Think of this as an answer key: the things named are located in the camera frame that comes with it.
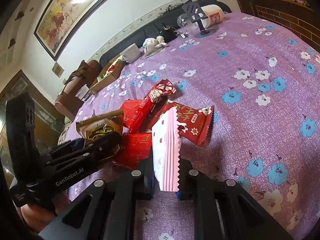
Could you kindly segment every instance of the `red snack wrapper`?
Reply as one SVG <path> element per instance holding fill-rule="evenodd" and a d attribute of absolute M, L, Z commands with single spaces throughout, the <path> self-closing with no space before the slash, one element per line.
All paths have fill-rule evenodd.
<path fill-rule="evenodd" d="M 198 146 L 204 146 L 214 106 L 193 109 L 168 99 L 161 110 L 156 113 L 147 128 L 151 130 L 160 116 L 174 106 L 177 107 L 178 130 L 180 136 L 187 138 Z"/>
<path fill-rule="evenodd" d="M 121 145 L 124 149 L 113 159 L 114 165 L 137 169 L 138 162 L 148 158 L 152 146 L 152 133 L 133 133 L 122 136 Z"/>
<path fill-rule="evenodd" d="M 163 79 L 154 85 L 143 100 L 125 100 L 121 108 L 124 112 L 124 126 L 129 133 L 137 133 L 148 113 L 152 112 L 162 96 L 172 95 L 176 92 L 172 83 Z"/>

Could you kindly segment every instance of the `white bottle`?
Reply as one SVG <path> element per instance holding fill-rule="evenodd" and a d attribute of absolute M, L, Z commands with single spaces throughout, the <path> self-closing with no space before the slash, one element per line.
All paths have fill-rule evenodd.
<path fill-rule="evenodd" d="M 217 24 L 223 20 L 224 14 L 218 5 L 209 4 L 201 8 L 208 17 L 207 19 L 201 20 L 204 28 L 208 28 L 209 26 Z"/>

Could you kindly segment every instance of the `black phone holder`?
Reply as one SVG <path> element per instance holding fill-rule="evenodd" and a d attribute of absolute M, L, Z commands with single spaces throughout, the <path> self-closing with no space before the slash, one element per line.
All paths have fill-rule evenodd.
<path fill-rule="evenodd" d="M 212 180 L 179 160 L 180 200 L 193 200 L 195 240 L 292 240 L 237 182 Z M 106 183 L 94 181 L 40 233 L 44 240 L 133 239 L 136 200 L 151 200 L 152 149 L 138 169 Z"/>
<path fill-rule="evenodd" d="M 121 136 L 112 132 L 84 146 L 84 139 L 69 141 L 41 156 L 35 145 L 35 104 L 22 94 L 7 102 L 7 138 L 15 178 L 10 194 L 17 207 L 30 202 L 54 212 L 51 199 L 99 170 L 114 156 Z"/>
<path fill-rule="evenodd" d="M 188 18 L 192 23 L 197 23 L 200 29 L 199 33 L 195 34 L 195 38 L 207 37 L 214 34 L 215 30 L 206 30 L 202 24 L 201 20 L 207 19 L 208 16 L 205 15 L 204 11 L 202 10 L 201 6 L 197 2 L 188 2 L 182 5 L 182 9 L 187 14 Z"/>

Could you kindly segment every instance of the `painting of horses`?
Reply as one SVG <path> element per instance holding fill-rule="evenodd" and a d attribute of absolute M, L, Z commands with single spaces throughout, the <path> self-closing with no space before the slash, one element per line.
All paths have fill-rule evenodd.
<path fill-rule="evenodd" d="M 74 32 L 105 0 L 51 0 L 36 30 L 36 38 L 56 61 Z"/>

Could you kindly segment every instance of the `brown armchair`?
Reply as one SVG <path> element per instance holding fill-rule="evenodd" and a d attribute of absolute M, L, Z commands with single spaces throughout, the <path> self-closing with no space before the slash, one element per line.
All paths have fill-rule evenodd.
<path fill-rule="evenodd" d="M 61 93 L 58 95 L 54 106 L 56 109 L 68 117 L 71 121 L 74 121 L 79 108 L 83 105 L 83 101 L 76 97 L 78 91 L 87 85 L 90 87 L 93 81 L 100 73 L 100 65 L 96 60 L 90 60 L 88 62 L 87 70 L 79 76 L 72 77 L 71 81 L 65 85 Z"/>

